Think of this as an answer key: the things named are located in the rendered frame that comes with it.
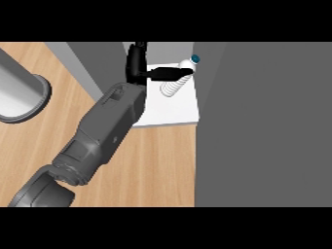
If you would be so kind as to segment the white ribbed water bottle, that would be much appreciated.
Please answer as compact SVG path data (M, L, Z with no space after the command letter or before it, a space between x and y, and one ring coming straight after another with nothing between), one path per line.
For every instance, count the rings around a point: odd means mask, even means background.
M178 68L194 70L194 66L197 63L199 63L199 56L193 54L189 59L184 59L178 63ZM181 86L184 85L184 83L187 82L190 78L192 78L192 75L186 75L174 82L163 82L159 86L159 91L162 95L166 97L171 97L177 93L177 91L180 90Z

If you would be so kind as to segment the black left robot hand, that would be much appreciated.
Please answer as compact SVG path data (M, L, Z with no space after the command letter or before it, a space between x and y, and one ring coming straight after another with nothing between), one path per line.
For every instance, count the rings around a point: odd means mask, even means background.
M146 42L130 44L125 77L127 82L135 85L146 85L146 80L156 82L175 82L193 73L190 68L156 67L146 70Z

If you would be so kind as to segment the dark grey cabinet door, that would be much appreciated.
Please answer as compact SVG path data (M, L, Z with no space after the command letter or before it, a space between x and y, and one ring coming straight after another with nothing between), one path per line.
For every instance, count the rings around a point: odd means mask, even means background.
M332 43L230 43L196 126L199 206L332 206Z

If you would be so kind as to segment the pale grey cylindrical appliance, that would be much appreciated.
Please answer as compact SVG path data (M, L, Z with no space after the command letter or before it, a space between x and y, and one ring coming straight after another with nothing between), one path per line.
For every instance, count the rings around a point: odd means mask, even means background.
M50 100L51 86L42 76L31 74L0 49L0 122L29 120Z

